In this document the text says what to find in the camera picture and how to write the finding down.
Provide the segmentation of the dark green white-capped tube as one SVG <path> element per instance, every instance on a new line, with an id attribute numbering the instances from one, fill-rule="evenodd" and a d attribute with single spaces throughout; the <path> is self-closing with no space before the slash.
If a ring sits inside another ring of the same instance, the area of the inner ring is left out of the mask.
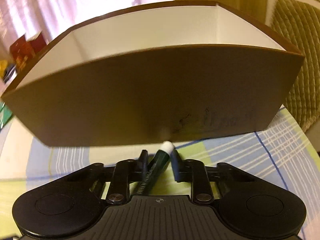
<path id="1" fill-rule="evenodd" d="M 133 194 L 147 196 L 151 192 L 159 176 L 167 169 L 170 155 L 174 149 L 175 146 L 170 141 L 165 141 L 161 144 L 160 148 L 147 165 L 145 177 L 136 185 Z"/>

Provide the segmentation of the brown cardboard box white inside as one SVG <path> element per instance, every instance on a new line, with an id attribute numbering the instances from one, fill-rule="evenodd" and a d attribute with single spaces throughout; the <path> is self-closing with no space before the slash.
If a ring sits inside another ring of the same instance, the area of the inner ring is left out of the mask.
<path id="1" fill-rule="evenodd" d="M 214 1 L 171 1 L 77 24 L 33 58 L 2 100 L 47 146 L 192 141 L 265 129 L 300 52 Z"/>

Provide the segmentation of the checked tablecloth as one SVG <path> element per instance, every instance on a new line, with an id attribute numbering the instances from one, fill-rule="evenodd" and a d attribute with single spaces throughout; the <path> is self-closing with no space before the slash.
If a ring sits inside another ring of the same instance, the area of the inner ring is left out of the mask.
<path id="1" fill-rule="evenodd" d="M 48 147 L 16 119 L 1 130 L 1 237 L 20 232 L 12 218 L 12 205 L 25 191 L 92 163 L 112 166 L 137 158 L 142 150 L 155 153 L 159 146 Z M 185 159 L 214 166 L 225 162 L 299 196 L 307 215 L 302 239 L 319 239 L 319 156 L 288 112 L 281 108 L 269 127 L 233 137 L 176 143 Z"/>

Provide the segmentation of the green foil bag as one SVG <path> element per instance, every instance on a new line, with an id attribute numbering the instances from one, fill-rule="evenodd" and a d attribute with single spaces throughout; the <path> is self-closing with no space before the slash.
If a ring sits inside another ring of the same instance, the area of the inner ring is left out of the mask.
<path id="1" fill-rule="evenodd" d="M 0 103 L 0 130 L 2 130 L 12 117 L 12 111 L 1 101 Z"/>

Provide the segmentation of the red gift box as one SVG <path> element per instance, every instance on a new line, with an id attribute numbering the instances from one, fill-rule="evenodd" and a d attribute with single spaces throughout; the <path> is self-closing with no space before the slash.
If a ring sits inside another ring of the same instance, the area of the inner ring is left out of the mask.
<path id="1" fill-rule="evenodd" d="M 9 47 L 9 52 L 16 63 L 16 71 L 20 73 L 27 63 L 46 46 L 47 42 L 42 32 L 36 33 L 29 39 L 26 39 L 25 35 L 18 38 Z"/>

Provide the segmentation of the pink lace curtain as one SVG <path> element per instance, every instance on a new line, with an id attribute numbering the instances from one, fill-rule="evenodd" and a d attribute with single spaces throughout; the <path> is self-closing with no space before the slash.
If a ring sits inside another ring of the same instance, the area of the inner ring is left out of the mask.
<path id="1" fill-rule="evenodd" d="M 108 12 L 172 0 L 1 0 L 1 57 L 19 37 L 42 32 L 50 42 L 66 29 Z"/>

